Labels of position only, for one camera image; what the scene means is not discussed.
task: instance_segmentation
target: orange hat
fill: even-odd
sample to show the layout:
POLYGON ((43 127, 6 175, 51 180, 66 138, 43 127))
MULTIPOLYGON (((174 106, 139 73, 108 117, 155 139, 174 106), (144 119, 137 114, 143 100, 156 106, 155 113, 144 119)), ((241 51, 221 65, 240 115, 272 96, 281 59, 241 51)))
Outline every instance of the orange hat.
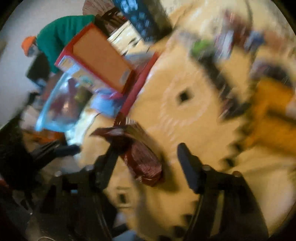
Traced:
POLYGON ((24 39, 22 42, 22 49, 24 50, 24 53, 26 56, 28 56, 29 48, 32 44, 34 44, 36 41, 36 36, 29 36, 24 39))

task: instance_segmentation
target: table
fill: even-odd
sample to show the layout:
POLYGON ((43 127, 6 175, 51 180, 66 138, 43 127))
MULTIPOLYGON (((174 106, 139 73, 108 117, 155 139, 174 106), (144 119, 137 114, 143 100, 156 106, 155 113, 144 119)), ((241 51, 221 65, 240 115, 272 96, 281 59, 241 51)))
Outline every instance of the table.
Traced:
MULTIPOLYGON (((244 12, 240 5, 231 0, 224 3, 244 12)), ((262 13, 258 7, 264 1, 250 3, 255 9, 255 28, 260 29, 264 23, 272 22, 273 15, 262 13)), ((202 0, 195 5, 178 8, 170 18, 173 24, 210 36, 210 31, 206 29, 209 13, 218 15, 220 10, 218 1, 202 0)), ((186 226, 184 216, 193 213, 199 198, 187 186, 176 156, 178 143, 186 143, 204 164, 218 171, 224 170, 222 159, 232 155, 231 143, 239 138, 236 129, 244 123, 244 119, 223 123, 217 120, 220 112, 218 97, 209 85, 205 72, 188 58, 185 48, 166 38, 150 49, 158 50, 162 55, 152 68, 130 117, 138 121, 164 150, 165 182, 153 188, 142 185, 132 179, 128 168, 119 159, 105 191, 111 202, 125 215, 130 228, 145 240, 156 240, 159 235, 173 237, 174 225, 186 226), (178 95, 184 90, 189 90, 192 98, 180 104, 178 95), (126 203, 120 202, 119 194, 125 194, 126 203)), ((263 56, 281 59, 287 64, 283 56, 275 56, 266 49, 258 53, 258 57, 263 56)), ((248 98, 249 65, 249 57, 234 50, 231 58, 219 66, 243 100, 248 98)), ((106 152, 109 144, 102 138, 89 135, 98 127, 112 126, 113 121, 101 115, 95 118, 84 139, 81 166, 93 163, 98 155, 106 152)), ((296 200, 296 183, 293 179, 295 158, 255 147, 242 153, 238 162, 237 167, 227 172, 237 170, 243 174, 272 234, 287 217, 296 200)))

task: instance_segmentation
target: green shirt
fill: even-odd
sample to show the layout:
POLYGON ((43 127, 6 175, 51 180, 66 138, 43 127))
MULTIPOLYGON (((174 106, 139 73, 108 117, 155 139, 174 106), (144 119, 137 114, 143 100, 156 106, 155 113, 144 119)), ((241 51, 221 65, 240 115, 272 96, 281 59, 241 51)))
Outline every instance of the green shirt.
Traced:
POLYGON ((59 69, 54 66, 54 63, 63 48, 77 33, 89 23, 94 22, 94 20, 94 15, 62 17, 46 25, 40 31, 37 35, 36 43, 38 49, 46 55, 50 70, 53 73, 59 71, 59 69))

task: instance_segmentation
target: cardboard box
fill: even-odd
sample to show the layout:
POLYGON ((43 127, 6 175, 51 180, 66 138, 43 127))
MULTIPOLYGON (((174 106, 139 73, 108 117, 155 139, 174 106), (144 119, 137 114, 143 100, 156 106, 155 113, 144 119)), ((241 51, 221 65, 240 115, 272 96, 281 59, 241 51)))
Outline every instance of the cardboard box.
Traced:
POLYGON ((133 67, 93 23, 67 44, 55 65, 92 92, 111 87, 125 94, 134 75, 133 67))

